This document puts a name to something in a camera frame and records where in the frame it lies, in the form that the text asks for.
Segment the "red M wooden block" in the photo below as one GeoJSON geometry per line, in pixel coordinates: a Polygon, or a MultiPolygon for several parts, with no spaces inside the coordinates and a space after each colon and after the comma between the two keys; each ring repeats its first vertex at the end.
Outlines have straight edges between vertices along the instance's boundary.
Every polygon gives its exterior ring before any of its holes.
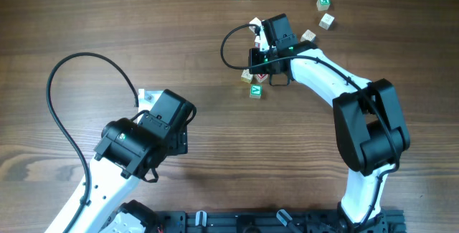
{"type": "Polygon", "coordinates": [[[256,74],[254,78],[257,80],[258,83],[264,82],[267,78],[269,78],[268,74],[256,74]]]}

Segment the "green V wooden block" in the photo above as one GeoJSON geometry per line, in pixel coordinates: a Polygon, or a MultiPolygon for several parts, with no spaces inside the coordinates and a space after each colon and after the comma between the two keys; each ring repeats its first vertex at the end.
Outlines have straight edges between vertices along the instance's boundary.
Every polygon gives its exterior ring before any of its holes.
{"type": "Polygon", "coordinates": [[[250,86],[250,98],[260,99],[262,96],[262,85],[250,86]]]}

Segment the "carrot picture wooden block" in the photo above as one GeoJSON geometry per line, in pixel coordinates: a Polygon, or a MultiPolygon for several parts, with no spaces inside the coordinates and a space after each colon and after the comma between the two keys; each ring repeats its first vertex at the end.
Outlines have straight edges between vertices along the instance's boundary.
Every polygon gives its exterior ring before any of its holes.
{"type": "Polygon", "coordinates": [[[249,30],[251,30],[254,34],[258,34],[260,27],[262,26],[262,22],[257,17],[255,17],[249,22],[249,25],[249,30]]]}

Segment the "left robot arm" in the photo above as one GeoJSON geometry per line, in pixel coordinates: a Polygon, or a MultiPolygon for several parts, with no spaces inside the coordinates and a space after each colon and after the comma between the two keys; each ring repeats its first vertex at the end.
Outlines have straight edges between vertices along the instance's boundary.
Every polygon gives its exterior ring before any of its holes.
{"type": "Polygon", "coordinates": [[[84,178],[48,232],[146,232],[154,226],[149,210],[123,200],[147,173],[157,182],[156,169],[166,157],[187,152],[186,129],[197,109],[170,90],[141,99],[134,117],[104,127],[95,155],[83,163],[84,178]]]}

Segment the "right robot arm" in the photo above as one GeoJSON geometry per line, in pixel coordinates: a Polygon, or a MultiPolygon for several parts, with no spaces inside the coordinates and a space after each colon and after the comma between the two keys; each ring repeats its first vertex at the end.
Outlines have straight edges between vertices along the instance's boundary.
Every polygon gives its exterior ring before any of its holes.
{"type": "Polygon", "coordinates": [[[361,232],[381,219],[379,205],[385,181],[399,169],[410,136],[396,90],[388,80],[358,77],[331,61],[308,40],[298,41],[285,14],[260,21],[250,30],[255,47],[249,51],[253,75],[284,73],[288,81],[309,87],[333,109],[336,144],[349,168],[339,205],[341,227],[361,232]]]}

